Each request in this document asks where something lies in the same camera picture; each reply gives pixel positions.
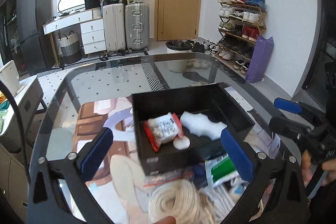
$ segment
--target purple bag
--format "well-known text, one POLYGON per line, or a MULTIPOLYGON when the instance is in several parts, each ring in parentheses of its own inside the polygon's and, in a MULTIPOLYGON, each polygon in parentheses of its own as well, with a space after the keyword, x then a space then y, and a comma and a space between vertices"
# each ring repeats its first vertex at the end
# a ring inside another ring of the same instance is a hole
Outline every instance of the purple bag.
POLYGON ((250 62, 249 69, 246 74, 246 80, 250 83, 261 81, 264 77, 269 59, 273 51, 273 37, 265 39, 260 35, 254 46, 253 56, 250 62))

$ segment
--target blue clamp pad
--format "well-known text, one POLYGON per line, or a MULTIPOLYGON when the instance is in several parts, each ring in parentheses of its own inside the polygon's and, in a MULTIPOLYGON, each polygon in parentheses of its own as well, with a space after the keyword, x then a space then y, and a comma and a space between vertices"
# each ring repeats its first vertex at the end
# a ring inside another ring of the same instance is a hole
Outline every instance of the blue clamp pad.
POLYGON ((243 180, 252 183, 254 178, 253 164, 226 128, 222 130, 220 141, 236 167, 240 177, 243 180))
POLYGON ((298 103, 291 102, 282 98, 276 98, 274 100, 274 106, 278 109, 282 109, 294 114, 299 114, 302 112, 302 108, 298 103))
POLYGON ((112 130, 107 128, 104 134, 96 142, 81 164, 81 180, 90 181, 95 176, 100 164, 113 143, 112 130))

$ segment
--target red package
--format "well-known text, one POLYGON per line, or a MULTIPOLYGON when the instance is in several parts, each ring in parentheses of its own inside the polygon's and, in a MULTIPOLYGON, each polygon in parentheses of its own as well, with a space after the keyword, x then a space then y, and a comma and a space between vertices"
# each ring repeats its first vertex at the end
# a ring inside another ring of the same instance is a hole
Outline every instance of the red package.
POLYGON ((159 151, 161 144, 172 141, 176 136, 184 136, 182 124, 175 113, 169 112, 161 117, 149 119, 143 127, 155 152, 159 151))

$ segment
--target white suitcase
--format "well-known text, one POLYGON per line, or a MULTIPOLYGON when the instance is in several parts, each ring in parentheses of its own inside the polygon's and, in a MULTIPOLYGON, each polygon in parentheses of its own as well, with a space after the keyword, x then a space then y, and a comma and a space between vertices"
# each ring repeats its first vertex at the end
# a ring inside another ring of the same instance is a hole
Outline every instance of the white suitcase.
POLYGON ((107 51, 126 49, 124 5, 118 3, 103 6, 103 23, 107 51))

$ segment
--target black refrigerator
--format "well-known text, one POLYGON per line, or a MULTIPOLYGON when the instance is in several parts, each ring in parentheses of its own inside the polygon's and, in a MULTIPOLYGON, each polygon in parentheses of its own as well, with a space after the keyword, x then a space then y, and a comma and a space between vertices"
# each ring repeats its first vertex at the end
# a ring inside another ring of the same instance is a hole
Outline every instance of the black refrigerator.
POLYGON ((42 25, 51 19, 51 0, 17 0, 17 31, 22 55, 30 75, 55 64, 49 35, 42 25))

